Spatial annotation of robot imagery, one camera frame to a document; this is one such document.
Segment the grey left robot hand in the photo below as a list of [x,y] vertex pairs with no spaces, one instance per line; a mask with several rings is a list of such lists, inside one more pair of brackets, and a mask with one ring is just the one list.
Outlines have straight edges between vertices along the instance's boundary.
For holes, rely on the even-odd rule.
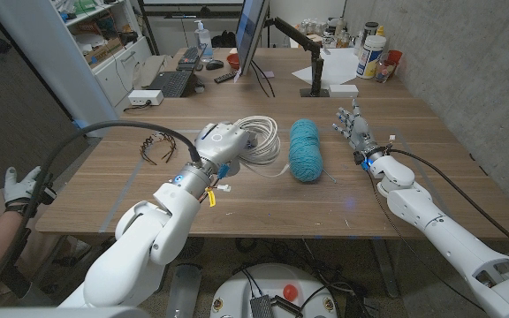
[[240,170],[239,155],[244,155],[250,148],[258,145],[255,132],[250,132],[230,122],[207,124],[197,135],[194,145],[201,157],[204,168],[209,175],[222,176],[220,168],[227,164],[226,177],[237,174]]

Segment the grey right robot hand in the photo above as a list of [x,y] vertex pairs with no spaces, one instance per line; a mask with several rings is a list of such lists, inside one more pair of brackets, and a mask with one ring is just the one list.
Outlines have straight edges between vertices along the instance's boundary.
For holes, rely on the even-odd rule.
[[386,147],[377,144],[355,99],[352,100],[352,107],[353,111],[339,107],[336,116],[345,127],[339,127],[336,124],[332,127],[347,139],[349,146],[353,149],[355,164],[360,165],[364,170],[369,170],[375,160],[385,155]]

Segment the person's white gloved hand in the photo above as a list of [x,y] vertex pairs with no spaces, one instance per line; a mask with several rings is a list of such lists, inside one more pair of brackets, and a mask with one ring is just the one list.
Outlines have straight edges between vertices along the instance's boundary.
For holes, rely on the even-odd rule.
[[34,167],[21,181],[17,180],[17,171],[9,167],[4,178],[4,202],[10,205],[15,201],[29,199],[32,196],[36,178],[41,172],[41,167]]

